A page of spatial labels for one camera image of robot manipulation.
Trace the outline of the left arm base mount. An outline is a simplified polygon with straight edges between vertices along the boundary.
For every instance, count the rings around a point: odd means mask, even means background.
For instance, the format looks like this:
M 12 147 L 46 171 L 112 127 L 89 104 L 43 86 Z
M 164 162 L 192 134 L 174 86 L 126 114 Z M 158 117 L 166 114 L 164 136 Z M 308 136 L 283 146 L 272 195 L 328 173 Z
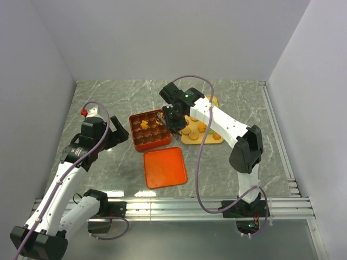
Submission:
M 130 224 L 125 219 L 126 205 L 125 201 L 108 201 L 107 193 L 90 189 L 83 194 L 82 198 L 92 197 L 99 201 L 99 211 L 92 217 L 93 221 L 88 223 L 88 232 L 92 237 L 109 241 L 123 236 L 129 229 Z M 97 234 L 106 234 L 109 232 L 112 220 L 123 220 L 126 223 L 126 229 L 120 235 L 113 238 L 101 238 Z

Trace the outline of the metal tongs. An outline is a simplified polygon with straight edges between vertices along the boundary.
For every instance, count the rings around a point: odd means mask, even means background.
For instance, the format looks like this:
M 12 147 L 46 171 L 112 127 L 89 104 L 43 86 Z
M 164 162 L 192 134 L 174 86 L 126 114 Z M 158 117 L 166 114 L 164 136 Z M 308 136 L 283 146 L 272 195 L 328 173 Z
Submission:
M 158 125 L 161 125 L 161 126 L 166 125 L 166 122 L 165 122 L 165 119 L 164 119 L 164 115 L 163 115 L 162 112 L 158 112 L 156 114 L 156 123 Z

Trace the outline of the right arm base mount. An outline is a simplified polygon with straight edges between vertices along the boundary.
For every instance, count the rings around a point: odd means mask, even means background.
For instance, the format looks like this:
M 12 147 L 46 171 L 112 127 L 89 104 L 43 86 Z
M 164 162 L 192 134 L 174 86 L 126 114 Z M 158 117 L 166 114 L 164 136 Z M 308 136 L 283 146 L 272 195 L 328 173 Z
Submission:
M 233 207 L 222 212 L 223 218 L 265 218 L 270 216 L 264 200 L 254 201 L 250 204 L 241 200 Z

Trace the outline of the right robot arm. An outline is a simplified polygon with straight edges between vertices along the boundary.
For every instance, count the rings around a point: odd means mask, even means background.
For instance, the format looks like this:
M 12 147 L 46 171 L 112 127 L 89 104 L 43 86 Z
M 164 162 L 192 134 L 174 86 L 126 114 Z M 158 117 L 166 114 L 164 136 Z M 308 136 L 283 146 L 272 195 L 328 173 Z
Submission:
M 186 91 L 170 82 L 160 92 L 169 104 L 162 108 L 163 120 L 172 134 L 179 134 L 187 126 L 186 116 L 210 126 L 231 147 L 229 156 L 231 167 L 237 172 L 239 180 L 239 211 L 251 216 L 258 209 L 260 199 L 258 188 L 258 169 L 264 152 L 261 129 L 247 126 L 217 108 L 200 91 L 189 88 Z

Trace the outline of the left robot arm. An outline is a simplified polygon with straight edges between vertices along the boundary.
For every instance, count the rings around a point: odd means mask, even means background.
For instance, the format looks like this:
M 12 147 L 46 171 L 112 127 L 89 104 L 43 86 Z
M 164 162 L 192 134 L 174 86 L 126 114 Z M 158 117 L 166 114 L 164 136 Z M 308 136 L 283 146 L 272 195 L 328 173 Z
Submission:
M 19 256 L 32 259 L 62 259 L 71 239 L 89 219 L 103 218 L 107 224 L 123 220 L 126 203 L 112 212 L 107 193 L 90 189 L 66 212 L 70 198 L 98 154 L 128 140 L 129 133 L 116 116 L 103 118 L 102 105 L 82 109 L 81 131 L 63 150 L 56 175 L 40 205 L 23 226 L 14 226 L 10 239 Z

